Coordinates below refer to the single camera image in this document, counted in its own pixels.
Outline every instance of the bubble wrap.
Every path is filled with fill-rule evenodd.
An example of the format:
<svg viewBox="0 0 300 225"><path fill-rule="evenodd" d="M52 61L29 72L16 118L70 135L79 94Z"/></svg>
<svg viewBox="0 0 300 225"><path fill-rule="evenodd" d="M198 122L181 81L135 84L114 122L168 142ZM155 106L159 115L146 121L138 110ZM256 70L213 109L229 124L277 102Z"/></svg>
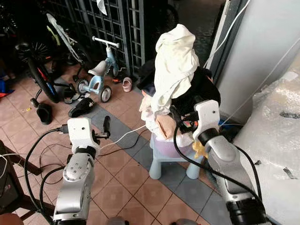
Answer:
<svg viewBox="0 0 300 225"><path fill-rule="evenodd" d="M300 75L286 73L253 97L253 112L234 144L244 149L256 166L266 212L279 224L300 221ZM241 163L253 185L247 159ZM291 172L291 177L284 171Z"/></svg>

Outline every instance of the stool leg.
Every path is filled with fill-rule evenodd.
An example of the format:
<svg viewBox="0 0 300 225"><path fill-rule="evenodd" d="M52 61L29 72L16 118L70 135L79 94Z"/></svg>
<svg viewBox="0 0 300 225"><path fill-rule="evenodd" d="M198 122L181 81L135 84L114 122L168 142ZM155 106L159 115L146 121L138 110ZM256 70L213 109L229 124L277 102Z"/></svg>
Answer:
<svg viewBox="0 0 300 225"><path fill-rule="evenodd" d="M190 163L187 168L187 176L193 180L197 179L199 177L199 171L200 171L200 167Z"/></svg>
<svg viewBox="0 0 300 225"><path fill-rule="evenodd" d="M151 168L149 170L149 176L154 179L158 180L161 176L161 162L156 159L153 159Z"/></svg>

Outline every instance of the black shoe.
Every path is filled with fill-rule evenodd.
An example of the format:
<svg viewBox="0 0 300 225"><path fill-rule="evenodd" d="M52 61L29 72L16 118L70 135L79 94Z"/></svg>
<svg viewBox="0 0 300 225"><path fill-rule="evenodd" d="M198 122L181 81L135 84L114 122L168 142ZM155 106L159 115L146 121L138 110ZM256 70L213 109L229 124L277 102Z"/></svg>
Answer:
<svg viewBox="0 0 300 225"><path fill-rule="evenodd" d="M69 117L75 118L83 114L89 113L93 105L94 101L89 97L86 97L69 111Z"/></svg>
<svg viewBox="0 0 300 225"><path fill-rule="evenodd" d="M40 103L37 108L37 115L41 119L42 124L48 125L52 122L52 108L50 105Z"/></svg>

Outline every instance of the white handlebar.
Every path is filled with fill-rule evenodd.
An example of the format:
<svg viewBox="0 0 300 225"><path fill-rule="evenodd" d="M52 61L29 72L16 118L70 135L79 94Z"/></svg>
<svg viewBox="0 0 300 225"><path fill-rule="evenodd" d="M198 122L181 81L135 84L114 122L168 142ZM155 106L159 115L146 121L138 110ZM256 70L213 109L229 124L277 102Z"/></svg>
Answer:
<svg viewBox="0 0 300 225"><path fill-rule="evenodd" d="M95 36L92 36L92 40L93 41L103 42L103 43L106 43L106 44L110 44L110 45L116 46L117 48L120 48L120 43L114 43L114 42L110 42L110 41L105 41L105 40L97 38Z"/></svg>

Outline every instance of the white wall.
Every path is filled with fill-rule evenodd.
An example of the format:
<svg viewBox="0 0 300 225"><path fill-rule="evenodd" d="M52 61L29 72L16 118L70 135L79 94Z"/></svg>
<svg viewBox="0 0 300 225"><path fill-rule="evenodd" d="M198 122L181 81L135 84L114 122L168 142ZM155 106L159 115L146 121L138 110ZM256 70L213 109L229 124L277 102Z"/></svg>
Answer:
<svg viewBox="0 0 300 225"><path fill-rule="evenodd" d="M299 37L300 0L251 0L217 84L221 92L221 113L231 115ZM300 43L265 84L281 76L299 46ZM244 123L251 110L252 100L232 118Z"/></svg>

